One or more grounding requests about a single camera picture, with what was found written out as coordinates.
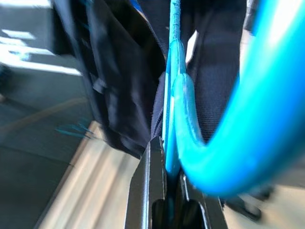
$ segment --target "blue handle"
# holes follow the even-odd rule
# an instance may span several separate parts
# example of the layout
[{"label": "blue handle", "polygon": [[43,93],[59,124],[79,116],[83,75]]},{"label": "blue handle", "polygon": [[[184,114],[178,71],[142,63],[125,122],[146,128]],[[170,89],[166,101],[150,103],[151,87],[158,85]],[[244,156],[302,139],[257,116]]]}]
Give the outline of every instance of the blue handle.
[{"label": "blue handle", "polygon": [[202,192],[236,195],[266,181],[304,146],[305,1],[265,1],[243,80],[208,145],[198,125],[193,82],[185,73],[179,7],[180,1],[172,0],[163,119],[166,170],[176,176],[180,160]]}]

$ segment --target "black fabric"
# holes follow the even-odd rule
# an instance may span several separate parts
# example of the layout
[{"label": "black fabric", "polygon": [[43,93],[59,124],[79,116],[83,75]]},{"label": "black fabric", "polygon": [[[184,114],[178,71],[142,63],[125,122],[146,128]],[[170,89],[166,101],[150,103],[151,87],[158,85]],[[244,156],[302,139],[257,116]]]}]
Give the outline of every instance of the black fabric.
[{"label": "black fabric", "polygon": [[[138,0],[147,17],[158,17],[159,2],[169,8],[169,1]],[[193,58],[187,71],[194,80],[195,99],[199,126],[205,141],[208,141],[223,115],[234,84],[238,81],[239,47],[246,12],[245,0],[188,1],[187,10],[182,10],[181,29],[185,48],[186,41],[194,30],[198,31]],[[151,20],[163,52],[168,50],[169,12]],[[152,138],[162,133],[164,74],[155,98],[152,117]]]},{"label": "black fabric", "polygon": [[55,36],[63,36],[64,29],[54,50],[63,54],[72,47],[109,145],[140,157],[150,140],[153,101],[165,69],[145,19],[125,0],[87,6],[55,0],[54,26]]}]

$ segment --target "navy fabric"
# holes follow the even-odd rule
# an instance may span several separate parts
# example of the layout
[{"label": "navy fabric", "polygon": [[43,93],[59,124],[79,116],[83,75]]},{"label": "navy fabric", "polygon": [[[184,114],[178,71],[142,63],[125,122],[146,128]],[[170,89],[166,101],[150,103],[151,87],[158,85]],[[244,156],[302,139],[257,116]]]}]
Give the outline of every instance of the navy fabric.
[{"label": "navy fabric", "polygon": [[54,14],[55,30],[63,37],[55,43],[56,53],[71,52],[79,61],[107,142],[140,158],[150,140],[153,101],[165,69],[145,19],[126,0],[87,5],[55,0]]},{"label": "navy fabric", "polygon": [[[166,27],[169,24],[169,12],[160,17],[157,6],[165,5],[168,11],[169,1],[138,2],[148,19],[152,19],[151,27],[163,52],[167,52]],[[194,81],[198,121],[205,141],[215,132],[234,85],[238,82],[239,48],[245,12],[245,0],[182,2],[181,30],[185,48],[192,32],[198,31],[193,58],[187,66],[187,72]],[[162,74],[154,103],[151,138],[162,134],[164,79]]]}]

